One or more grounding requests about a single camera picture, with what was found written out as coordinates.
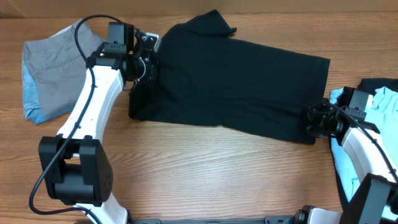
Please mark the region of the black t-shirt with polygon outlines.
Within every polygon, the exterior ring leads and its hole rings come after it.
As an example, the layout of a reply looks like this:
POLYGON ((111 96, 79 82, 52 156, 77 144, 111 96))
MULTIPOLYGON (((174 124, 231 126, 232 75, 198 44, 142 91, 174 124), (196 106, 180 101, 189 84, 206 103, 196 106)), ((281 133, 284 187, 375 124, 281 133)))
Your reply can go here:
POLYGON ((141 81, 130 92, 130 118, 313 144, 305 107, 323 98, 330 60, 233 39, 233 33, 218 11, 173 26, 155 54, 155 82, 141 81))

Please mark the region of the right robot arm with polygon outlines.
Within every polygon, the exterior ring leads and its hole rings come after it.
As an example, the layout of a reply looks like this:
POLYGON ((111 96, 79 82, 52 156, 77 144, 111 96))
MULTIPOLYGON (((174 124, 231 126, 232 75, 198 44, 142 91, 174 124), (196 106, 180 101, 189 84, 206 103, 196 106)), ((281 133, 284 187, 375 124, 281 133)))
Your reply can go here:
POLYGON ((304 206, 286 223, 397 223, 397 92, 344 87, 307 107, 307 131, 329 138, 348 204, 304 206))

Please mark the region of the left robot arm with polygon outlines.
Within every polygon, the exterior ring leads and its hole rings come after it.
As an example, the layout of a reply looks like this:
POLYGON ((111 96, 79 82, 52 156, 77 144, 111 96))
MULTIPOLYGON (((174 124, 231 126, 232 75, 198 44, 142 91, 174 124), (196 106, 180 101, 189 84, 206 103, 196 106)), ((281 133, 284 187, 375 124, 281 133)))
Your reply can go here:
POLYGON ((49 197, 66 206, 55 213, 81 211, 92 223, 132 223, 128 209, 112 193, 113 170, 102 139, 126 82, 154 83, 158 67, 154 53, 160 43, 157 34, 116 19, 109 23, 108 40, 83 58, 85 84, 73 111, 56 136, 44 136, 39 143, 43 172, 30 193, 32 211, 38 212, 34 196, 45 183, 49 197))

